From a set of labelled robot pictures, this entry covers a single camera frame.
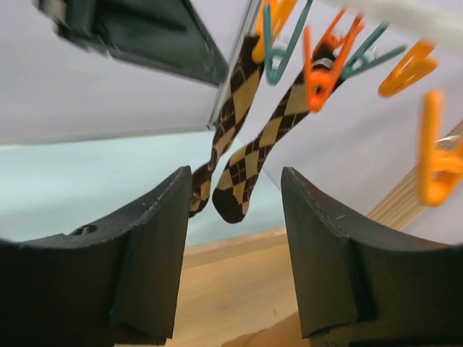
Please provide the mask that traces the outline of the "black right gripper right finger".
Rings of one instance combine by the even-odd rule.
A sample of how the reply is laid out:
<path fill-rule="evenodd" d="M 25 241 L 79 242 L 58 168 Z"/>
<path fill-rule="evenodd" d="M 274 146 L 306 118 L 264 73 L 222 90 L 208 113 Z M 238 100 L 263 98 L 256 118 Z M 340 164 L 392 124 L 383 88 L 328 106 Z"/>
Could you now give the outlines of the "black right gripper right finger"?
<path fill-rule="evenodd" d="M 460 346 L 462 246 L 381 225 L 281 174 L 302 336 L 311 346 Z"/>

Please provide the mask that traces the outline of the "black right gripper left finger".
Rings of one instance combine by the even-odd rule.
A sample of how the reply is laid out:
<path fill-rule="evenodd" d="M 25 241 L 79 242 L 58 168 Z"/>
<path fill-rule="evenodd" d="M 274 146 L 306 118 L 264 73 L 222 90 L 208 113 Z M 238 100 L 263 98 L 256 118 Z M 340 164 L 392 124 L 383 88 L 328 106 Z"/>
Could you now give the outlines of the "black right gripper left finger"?
<path fill-rule="evenodd" d="M 70 234 L 2 241 L 1 344 L 163 345 L 174 332 L 191 188 L 182 166 Z"/>

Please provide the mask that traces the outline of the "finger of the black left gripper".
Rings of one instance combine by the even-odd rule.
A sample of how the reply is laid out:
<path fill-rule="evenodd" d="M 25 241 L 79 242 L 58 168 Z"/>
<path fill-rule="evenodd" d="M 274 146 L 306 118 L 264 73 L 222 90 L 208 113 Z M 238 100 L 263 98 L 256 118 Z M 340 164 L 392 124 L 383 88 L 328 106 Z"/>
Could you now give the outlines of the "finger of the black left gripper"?
<path fill-rule="evenodd" d="M 190 1 L 74 0 L 35 3 L 56 34 L 86 51 L 210 85 L 229 65 Z"/>

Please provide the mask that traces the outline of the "brown orange sock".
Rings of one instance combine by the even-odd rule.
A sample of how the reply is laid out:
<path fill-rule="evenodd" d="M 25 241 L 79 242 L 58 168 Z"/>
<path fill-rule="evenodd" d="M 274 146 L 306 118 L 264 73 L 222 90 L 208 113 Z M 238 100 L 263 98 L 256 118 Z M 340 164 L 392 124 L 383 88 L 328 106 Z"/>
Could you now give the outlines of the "brown orange sock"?
<path fill-rule="evenodd" d="M 224 342 L 221 347 L 308 347 L 308 340 L 303 339 L 296 330 L 277 330 L 267 328 L 255 333 L 241 335 Z"/>

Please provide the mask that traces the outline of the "orange clothes peg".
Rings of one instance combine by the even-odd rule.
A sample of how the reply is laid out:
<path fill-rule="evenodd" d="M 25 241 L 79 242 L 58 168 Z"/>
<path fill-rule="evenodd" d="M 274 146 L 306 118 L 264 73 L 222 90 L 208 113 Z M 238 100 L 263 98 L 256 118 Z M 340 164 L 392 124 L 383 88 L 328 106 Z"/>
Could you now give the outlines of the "orange clothes peg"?
<path fill-rule="evenodd" d="M 357 35 L 364 28 L 363 15 L 358 14 L 348 33 L 342 37 L 334 35 L 334 28 L 343 17 L 343 7 L 318 42 L 315 50 L 311 48 L 311 29 L 306 25 L 303 31 L 303 69 L 307 109 L 319 112 L 331 95 L 340 78 L 344 63 L 352 49 Z"/>
<path fill-rule="evenodd" d="M 270 0 L 262 1 L 260 10 L 258 13 L 258 19 L 255 24 L 255 34 L 259 37 L 256 47 L 252 50 L 252 60 L 259 64 L 264 61 L 265 58 L 265 46 L 264 39 L 270 39 L 270 43 L 273 43 L 276 37 L 280 34 L 283 26 L 292 13 L 297 0 Z M 264 33 L 264 10 L 269 9 L 270 13 L 267 18 L 270 19 L 268 28 L 270 28 L 270 34 Z"/>

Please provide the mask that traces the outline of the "brown argyle sock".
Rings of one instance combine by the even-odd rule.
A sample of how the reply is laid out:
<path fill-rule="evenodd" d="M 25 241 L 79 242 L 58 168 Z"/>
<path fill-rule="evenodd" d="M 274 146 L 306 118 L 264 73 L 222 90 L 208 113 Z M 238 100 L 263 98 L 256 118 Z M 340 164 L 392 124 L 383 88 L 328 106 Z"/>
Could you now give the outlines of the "brown argyle sock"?
<path fill-rule="evenodd" d="M 234 152 L 225 165 L 212 199 L 218 214 L 227 223 L 244 219 L 270 151 L 308 114 L 304 76 L 300 72 L 256 138 Z"/>

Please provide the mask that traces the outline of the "white round clip hanger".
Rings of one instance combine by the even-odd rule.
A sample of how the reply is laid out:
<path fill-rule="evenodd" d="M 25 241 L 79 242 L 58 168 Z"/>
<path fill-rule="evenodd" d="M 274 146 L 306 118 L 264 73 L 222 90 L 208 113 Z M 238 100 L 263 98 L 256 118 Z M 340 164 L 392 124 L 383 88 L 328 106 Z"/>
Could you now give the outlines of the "white round clip hanger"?
<path fill-rule="evenodd" d="M 438 42 L 456 45 L 462 39 L 462 14 L 422 1 L 353 0 L 333 1 L 343 7 L 398 25 Z"/>

